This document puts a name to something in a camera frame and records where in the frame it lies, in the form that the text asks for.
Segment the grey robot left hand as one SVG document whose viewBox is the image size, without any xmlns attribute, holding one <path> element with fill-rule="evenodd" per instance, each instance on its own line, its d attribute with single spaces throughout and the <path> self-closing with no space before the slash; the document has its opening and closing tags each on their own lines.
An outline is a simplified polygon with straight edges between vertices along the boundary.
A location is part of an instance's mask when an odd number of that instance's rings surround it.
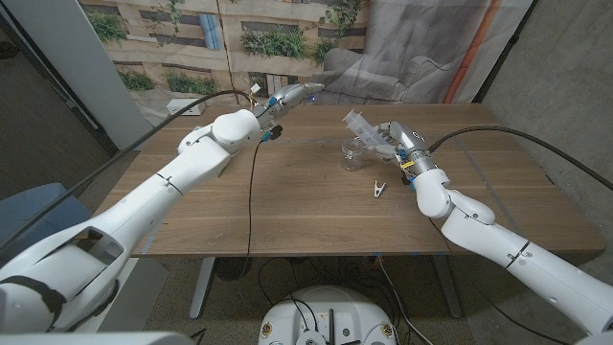
<svg viewBox="0 0 613 345">
<path fill-rule="evenodd" d="M 322 83 L 306 82 L 289 84 L 274 93 L 268 103 L 256 104 L 253 113 L 261 125 L 263 142 L 277 139 L 283 131 L 278 121 L 299 105 L 304 99 L 314 100 L 314 93 L 325 88 Z"/>
</svg>

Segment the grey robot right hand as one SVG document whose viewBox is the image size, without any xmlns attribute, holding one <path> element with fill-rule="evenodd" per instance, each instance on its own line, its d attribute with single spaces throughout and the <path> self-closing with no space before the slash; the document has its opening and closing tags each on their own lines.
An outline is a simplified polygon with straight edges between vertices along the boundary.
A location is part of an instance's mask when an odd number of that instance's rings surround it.
<svg viewBox="0 0 613 345">
<path fill-rule="evenodd" d="M 437 170 L 424 138 L 412 128 L 399 122 L 381 123 L 377 133 L 384 144 L 368 145 L 366 150 L 385 163 L 393 162 L 403 173 L 403 182 L 409 184 L 420 174 Z"/>
</svg>

